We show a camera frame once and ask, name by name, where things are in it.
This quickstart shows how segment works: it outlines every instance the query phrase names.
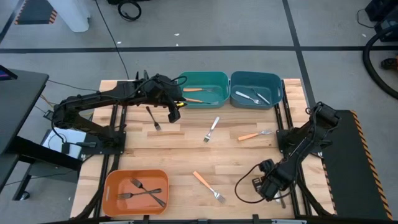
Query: blue bin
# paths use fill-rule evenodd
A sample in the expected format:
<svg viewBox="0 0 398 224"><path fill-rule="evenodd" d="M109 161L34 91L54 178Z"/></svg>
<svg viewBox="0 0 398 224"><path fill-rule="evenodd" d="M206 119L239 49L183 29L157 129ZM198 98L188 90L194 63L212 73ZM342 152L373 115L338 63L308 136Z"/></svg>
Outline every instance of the blue bin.
<svg viewBox="0 0 398 224"><path fill-rule="evenodd" d="M186 102L186 108L190 109L212 109L220 108L224 105L229 97L229 82L228 76L223 72L184 72L180 75L187 77L187 81L180 86L183 91L183 97L195 100L202 100L205 102L218 102L216 105L209 105L204 103ZM193 91L186 92L184 88L204 88L213 89L212 92L207 91Z"/></svg>
<svg viewBox="0 0 398 224"><path fill-rule="evenodd" d="M255 89L266 100L270 102L263 102L255 92ZM252 100L246 99L237 95L235 92L239 91L255 100L260 100L262 104L257 105ZM234 72L231 75L231 104L237 108L246 109L271 109L282 99L282 81L280 78L272 73L262 72Z"/></svg>

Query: computer monitor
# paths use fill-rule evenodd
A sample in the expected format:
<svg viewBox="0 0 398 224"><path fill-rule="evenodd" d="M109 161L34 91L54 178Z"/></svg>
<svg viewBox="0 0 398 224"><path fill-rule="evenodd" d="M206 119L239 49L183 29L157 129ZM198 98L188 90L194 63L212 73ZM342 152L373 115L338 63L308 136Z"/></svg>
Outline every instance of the computer monitor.
<svg viewBox="0 0 398 224"><path fill-rule="evenodd" d="M0 81L15 80L17 78L18 76L16 74L0 65Z"/></svg>

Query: orange handle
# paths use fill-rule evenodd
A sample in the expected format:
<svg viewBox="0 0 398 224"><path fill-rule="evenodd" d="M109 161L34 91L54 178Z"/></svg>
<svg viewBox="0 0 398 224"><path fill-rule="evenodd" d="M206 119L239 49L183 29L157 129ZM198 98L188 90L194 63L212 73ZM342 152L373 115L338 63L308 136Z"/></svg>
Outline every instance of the orange handle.
<svg viewBox="0 0 398 224"><path fill-rule="evenodd" d="M202 88L184 88L182 91L203 91Z"/></svg>
<svg viewBox="0 0 398 224"><path fill-rule="evenodd" d="M195 99L189 99L189 98L186 98L186 100L187 100L188 102L203 103L202 100L195 100Z"/></svg>
<svg viewBox="0 0 398 224"><path fill-rule="evenodd" d="M249 139L249 138L253 138L253 137L256 137L257 135L259 135L259 133L254 133L254 134L248 134L248 135L245 135L245 136L241 136L241 137L238 138L238 141L243 141L243 140L246 140L246 139Z"/></svg>
<svg viewBox="0 0 398 224"><path fill-rule="evenodd" d="M204 180L204 178L203 178L201 175L198 174L198 172L196 172L196 171L193 172L193 175L195 175L195 177L196 177L201 183L203 183L208 189L211 190L210 185L207 184L207 182Z"/></svg>

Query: orange bin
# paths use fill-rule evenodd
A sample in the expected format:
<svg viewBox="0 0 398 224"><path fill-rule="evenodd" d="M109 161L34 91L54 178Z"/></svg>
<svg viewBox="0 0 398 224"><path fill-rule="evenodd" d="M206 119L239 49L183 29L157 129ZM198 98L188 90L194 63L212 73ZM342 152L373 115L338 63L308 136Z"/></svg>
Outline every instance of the orange bin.
<svg viewBox="0 0 398 224"><path fill-rule="evenodd" d="M144 192L131 183L131 179L139 180L148 191L162 189L161 193L153 194L166 203L159 205L149 194L134 195L129 199L119 199L119 194ZM105 180L102 208L109 217L119 215L159 215L169 204L169 178L162 170L116 170Z"/></svg>

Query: wooden table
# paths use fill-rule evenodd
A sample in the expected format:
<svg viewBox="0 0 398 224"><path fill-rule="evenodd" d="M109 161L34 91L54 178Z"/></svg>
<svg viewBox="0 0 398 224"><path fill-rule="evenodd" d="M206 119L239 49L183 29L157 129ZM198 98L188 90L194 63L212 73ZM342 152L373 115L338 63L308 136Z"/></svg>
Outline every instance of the wooden table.
<svg viewBox="0 0 398 224"><path fill-rule="evenodd" d="M100 91L116 86L116 80L101 82ZM305 113L307 103L299 79L285 79L287 98L295 126L308 121ZM95 109L93 121L109 124L111 106ZM168 219L250 219L253 214L260 218L293 218L290 197L285 198L286 209L275 201L258 204L241 202L234 194L235 183L257 163L265 159L275 162L282 158L275 134L257 136L238 142L242 136L263 129L277 129L275 111L239 109L229 101L219 109L193 110L182 108L181 118L174 124L167 119L168 110L151 108L162 127L155 130L145 106L130 106L126 120L126 150L120 158L119 169L162 169L169 175L170 197L166 211L152 215L152 220ZM208 143L203 142L214 119L220 121ZM284 127L286 118L282 112ZM80 172L71 217L78 215L98 188L103 156L93 156L83 164ZM305 181L315 198L330 213L333 206L326 184L325 173L319 158L308 156L302 163ZM199 172L213 188L226 198L219 203L211 192L192 174ZM258 200L251 179L259 177L258 169L238 186L238 194L246 200ZM300 211L303 213L302 197L298 190ZM116 217L115 219L142 219L142 216Z"/></svg>

